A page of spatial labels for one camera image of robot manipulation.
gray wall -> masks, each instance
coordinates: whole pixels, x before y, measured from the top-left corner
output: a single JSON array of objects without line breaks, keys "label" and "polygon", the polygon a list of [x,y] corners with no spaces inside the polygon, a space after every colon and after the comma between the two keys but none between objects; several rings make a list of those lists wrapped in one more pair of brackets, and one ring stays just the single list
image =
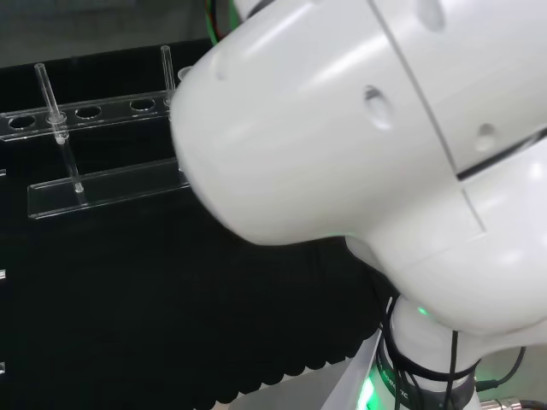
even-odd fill
[{"label": "gray wall", "polygon": [[0,67],[207,36],[203,0],[0,1]]},{"label": "gray wall", "polygon": [[[519,349],[512,348],[485,357],[477,369],[477,379],[502,378],[515,363],[518,353]],[[522,366],[515,376],[506,384],[486,391],[479,397],[481,400],[490,400],[513,396],[520,399],[547,401],[545,369],[547,369],[547,347],[528,348]]]}]

white surface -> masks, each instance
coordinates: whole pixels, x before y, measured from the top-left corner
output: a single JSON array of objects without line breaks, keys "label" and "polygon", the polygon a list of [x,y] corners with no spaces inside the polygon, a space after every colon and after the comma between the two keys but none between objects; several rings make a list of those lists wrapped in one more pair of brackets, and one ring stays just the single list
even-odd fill
[{"label": "white surface", "polygon": [[[420,83],[459,170],[545,126],[545,0],[375,3]],[[433,23],[432,29],[428,18],[442,23]],[[492,133],[480,135],[484,124],[493,126]]]},{"label": "white surface", "polygon": [[172,108],[194,191],[251,242],[355,236],[394,269],[481,232],[361,0],[274,2],[194,66]]},{"label": "white surface", "polygon": [[363,341],[356,356],[328,396],[328,399],[326,399],[321,410],[356,409],[363,383],[367,380],[373,365],[380,333],[380,331],[376,331],[369,339]]},{"label": "white surface", "polygon": [[241,17],[242,20],[245,20],[260,1],[261,0],[234,0],[239,17]]},{"label": "white surface", "polygon": [[[537,324],[547,317],[547,140],[464,187],[485,234],[401,271],[397,287],[456,329],[487,335]],[[544,328],[521,342],[547,343]]]}]

black cable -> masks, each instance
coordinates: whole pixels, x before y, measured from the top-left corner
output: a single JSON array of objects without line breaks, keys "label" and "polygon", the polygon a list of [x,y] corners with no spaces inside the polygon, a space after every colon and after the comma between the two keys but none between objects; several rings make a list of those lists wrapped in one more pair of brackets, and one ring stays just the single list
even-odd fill
[{"label": "black cable", "polygon": [[454,375],[456,373],[456,357],[458,353],[458,332],[452,331],[452,349],[450,352],[450,373],[448,384],[446,385],[446,393],[444,394],[443,410],[448,408],[450,397],[452,396],[452,384],[454,383]]},{"label": "black cable", "polygon": [[393,363],[393,370],[395,371],[395,407],[393,410],[399,410],[401,407],[401,377],[395,368],[395,363]]},{"label": "black cable", "polygon": [[416,382],[416,378],[414,377],[414,374],[408,373],[408,372],[407,372],[407,374],[410,376],[410,379],[412,380],[412,383],[414,384],[414,386],[418,390],[418,398],[420,399],[420,410],[424,410],[425,401],[424,401],[423,392],[421,391],[421,387],[418,384],[418,382]]},{"label": "black cable", "polygon": [[513,368],[509,373],[507,373],[504,378],[500,378],[499,380],[482,380],[480,382],[477,382],[477,391],[480,392],[495,389],[496,387],[507,383],[515,375],[516,371],[519,370],[519,367],[521,367],[522,359],[524,359],[524,353],[526,353],[526,348],[521,348],[521,351],[519,352],[519,357],[516,358],[516,362],[513,365]]},{"label": "black cable", "polygon": [[547,410],[547,403],[544,401],[521,400],[522,408],[531,408],[533,410]]}]

green wire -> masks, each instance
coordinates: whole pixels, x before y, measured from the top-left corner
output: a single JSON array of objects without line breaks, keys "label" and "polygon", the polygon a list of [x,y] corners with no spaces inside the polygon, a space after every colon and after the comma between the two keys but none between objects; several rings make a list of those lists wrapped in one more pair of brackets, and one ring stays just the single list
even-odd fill
[{"label": "green wire", "polygon": [[215,30],[213,30],[213,22],[209,18],[209,8],[210,8],[210,0],[207,0],[207,13],[205,14],[205,18],[207,20],[207,32],[209,33],[209,38],[211,39],[211,43],[213,45],[217,45],[219,43],[219,40],[215,36]]},{"label": "green wire", "polygon": [[235,30],[239,26],[239,16],[233,0],[230,0],[228,14],[230,15],[230,27],[232,28],[232,30]]}]

green led light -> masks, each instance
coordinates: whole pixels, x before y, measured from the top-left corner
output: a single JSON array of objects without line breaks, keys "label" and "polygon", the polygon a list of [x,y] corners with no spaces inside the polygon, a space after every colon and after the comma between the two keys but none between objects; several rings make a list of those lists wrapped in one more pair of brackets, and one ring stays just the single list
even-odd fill
[{"label": "green led light", "polygon": [[357,401],[356,410],[365,410],[367,408],[368,401],[373,397],[374,386],[370,378],[365,380],[365,383],[362,384],[361,394],[359,395],[359,400]]}]

